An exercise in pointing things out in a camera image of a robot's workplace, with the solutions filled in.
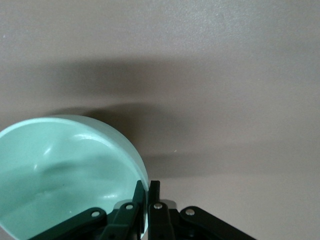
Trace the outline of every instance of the gray surface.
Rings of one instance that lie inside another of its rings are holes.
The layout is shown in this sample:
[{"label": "gray surface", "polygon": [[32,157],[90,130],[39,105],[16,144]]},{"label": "gray surface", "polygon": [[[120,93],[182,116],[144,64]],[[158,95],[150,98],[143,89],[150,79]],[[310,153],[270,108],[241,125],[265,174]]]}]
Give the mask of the gray surface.
[{"label": "gray surface", "polygon": [[1,0],[0,129],[98,118],[179,209],[259,240],[318,239],[319,11],[318,0]]}]

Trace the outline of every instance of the black plastic linkage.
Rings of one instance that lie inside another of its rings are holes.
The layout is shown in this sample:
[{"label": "black plastic linkage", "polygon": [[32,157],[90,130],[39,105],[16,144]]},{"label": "black plastic linkage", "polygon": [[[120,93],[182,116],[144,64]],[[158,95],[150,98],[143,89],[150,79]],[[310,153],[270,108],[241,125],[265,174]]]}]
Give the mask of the black plastic linkage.
[{"label": "black plastic linkage", "polygon": [[99,240],[140,240],[139,204],[128,202],[113,211],[116,211],[115,217],[108,221]]},{"label": "black plastic linkage", "polygon": [[180,212],[180,217],[193,229],[213,240],[255,240],[230,224],[196,206]]},{"label": "black plastic linkage", "polygon": [[171,225],[174,229],[176,240],[207,240],[201,231],[195,230],[190,224],[186,224],[180,217],[177,209],[169,209]]},{"label": "black plastic linkage", "polygon": [[145,231],[146,192],[136,183],[132,202],[110,214],[93,207],[30,238],[29,240],[140,240]]},{"label": "black plastic linkage", "polygon": [[107,224],[106,212],[93,207],[32,237],[30,240],[73,240]]},{"label": "black plastic linkage", "polygon": [[160,202],[159,181],[151,181],[148,200],[148,239],[176,240],[168,206]]}]

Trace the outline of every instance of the bowl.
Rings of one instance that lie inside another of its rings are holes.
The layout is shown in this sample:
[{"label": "bowl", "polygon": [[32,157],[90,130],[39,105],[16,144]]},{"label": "bowl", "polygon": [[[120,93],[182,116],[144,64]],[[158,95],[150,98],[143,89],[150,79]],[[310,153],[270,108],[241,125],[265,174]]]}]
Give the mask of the bowl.
[{"label": "bowl", "polygon": [[79,115],[18,122],[0,132],[0,226],[26,240],[92,207],[132,200],[144,163],[113,127]]}]

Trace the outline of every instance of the bolt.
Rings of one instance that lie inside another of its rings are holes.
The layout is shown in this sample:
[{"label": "bolt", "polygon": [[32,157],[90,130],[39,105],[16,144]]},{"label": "bolt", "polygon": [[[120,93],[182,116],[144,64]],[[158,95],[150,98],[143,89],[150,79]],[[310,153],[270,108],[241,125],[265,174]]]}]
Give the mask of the bolt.
[{"label": "bolt", "polygon": [[98,217],[100,215],[99,211],[94,211],[93,213],[91,213],[91,216],[94,217]]},{"label": "bolt", "polygon": [[153,205],[153,207],[155,208],[155,209],[162,209],[162,204],[161,203],[156,203],[155,205]]},{"label": "bolt", "polygon": [[127,206],[125,206],[125,209],[127,209],[127,210],[130,210],[130,209],[133,209],[133,208],[134,208],[134,206],[131,205],[131,204],[128,204]]},{"label": "bolt", "polygon": [[185,214],[187,214],[189,216],[193,216],[193,215],[195,215],[195,211],[192,210],[191,208],[188,208],[187,210],[185,210]]}]

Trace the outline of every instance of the screw head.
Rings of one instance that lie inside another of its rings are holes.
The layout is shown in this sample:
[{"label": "screw head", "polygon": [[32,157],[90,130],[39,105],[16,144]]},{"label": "screw head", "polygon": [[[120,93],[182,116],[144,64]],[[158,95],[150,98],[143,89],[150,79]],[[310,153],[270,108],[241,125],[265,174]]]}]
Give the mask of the screw head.
[{"label": "screw head", "polygon": [[100,215],[99,211],[94,211],[93,213],[91,213],[91,217],[95,218],[98,217]]},{"label": "screw head", "polygon": [[158,202],[158,203],[154,204],[153,207],[155,209],[162,209],[162,204]]},{"label": "screw head", "polygon": [[187,210],[185,210],[185,214],[187,214],[189,216],[193,216],[193,215],[195,215],[195,211],[192,210],[191,208],[188,208]]},{"label": "screw head", "polygon": [[127,209],[127,210],[130,210],[130,209],[133,209],[133,208],[134,208],[134,206],[131,205],[131,204],[128,204],[127,206],[125,206],[125,209]]}]

